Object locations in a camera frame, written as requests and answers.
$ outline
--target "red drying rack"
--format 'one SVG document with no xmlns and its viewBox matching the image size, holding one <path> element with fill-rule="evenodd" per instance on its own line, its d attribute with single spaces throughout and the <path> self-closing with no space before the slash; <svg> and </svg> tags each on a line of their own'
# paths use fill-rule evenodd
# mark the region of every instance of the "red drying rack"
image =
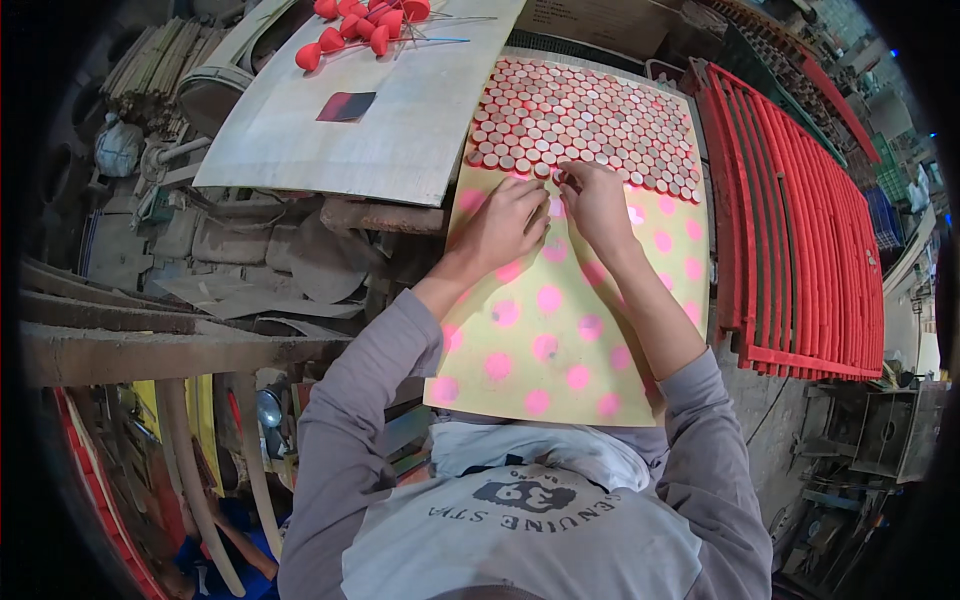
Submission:
<svg viewBox="0 0 960 600">
<path fill-rule="evenodd" d="M 717 324 L 738 366 L 804 379 L 880 377 L 883 292 L 866 200 L 817 142 L 763 95 L 694 60 L 712 158 Z"/>
</svg>

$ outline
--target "gray hoodie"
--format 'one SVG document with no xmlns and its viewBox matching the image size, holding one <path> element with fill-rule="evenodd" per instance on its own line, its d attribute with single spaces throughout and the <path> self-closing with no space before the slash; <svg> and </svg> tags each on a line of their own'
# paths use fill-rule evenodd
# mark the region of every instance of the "gray hoodie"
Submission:
<svg viewBox="0 0 960 600">
<path fill-rule="evenodd" d="M 405 291 L 313 387 L 282 597 L 771 597 L 773 549 L 710 350 L 660 383 L 671 449 L 654 497 L 539 465 L 397 489 L 376 450 L 383 409 L 442 349 Z"/>
</svg>

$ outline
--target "white cloth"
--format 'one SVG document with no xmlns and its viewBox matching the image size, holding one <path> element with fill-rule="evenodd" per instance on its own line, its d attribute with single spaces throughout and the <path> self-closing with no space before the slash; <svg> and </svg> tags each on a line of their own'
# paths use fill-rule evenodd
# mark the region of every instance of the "white cloth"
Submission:
<svg viewBox="0 0 960 600">
<path fill-rule="evenodd" d="M 477 425 L 456 420 L 430 425 L 430 459 L 439 477 L 470 467 L 503 467 L 508 454 L 525 464 L 565 468 L 609 491 L 639 492 L 650 483 L 646 463 L 617 438 L 586 425 L 518 421 Z"/>
</svg>

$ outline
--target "cardboard box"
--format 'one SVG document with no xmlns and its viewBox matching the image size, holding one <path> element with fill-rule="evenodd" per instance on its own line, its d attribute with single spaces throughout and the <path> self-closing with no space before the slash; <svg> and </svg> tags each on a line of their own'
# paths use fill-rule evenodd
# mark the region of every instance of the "cardboard box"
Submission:
<svg viewBox="0 0 960 600">
<path fill-rule="evenodd" d="M 528 0 L 516 28 L 565 37 L 636 60 L 656 54 L 684 0 Z"/>
</svg>

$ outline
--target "stacked wooden discs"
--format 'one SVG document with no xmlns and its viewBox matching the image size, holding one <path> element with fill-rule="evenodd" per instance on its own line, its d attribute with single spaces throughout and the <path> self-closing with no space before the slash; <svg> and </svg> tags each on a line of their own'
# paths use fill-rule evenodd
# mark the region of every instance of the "stacked wooden discs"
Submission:
<svg viewBox="0 0 960 600">
<path fill-rule="evenodd" d="M 676 98 L 613 75 L 501 57 L 473 114 L 471 166 L 550 178 L 595 160 L 623 182 L 699 203 L 692 120 Z"/>
</svg>

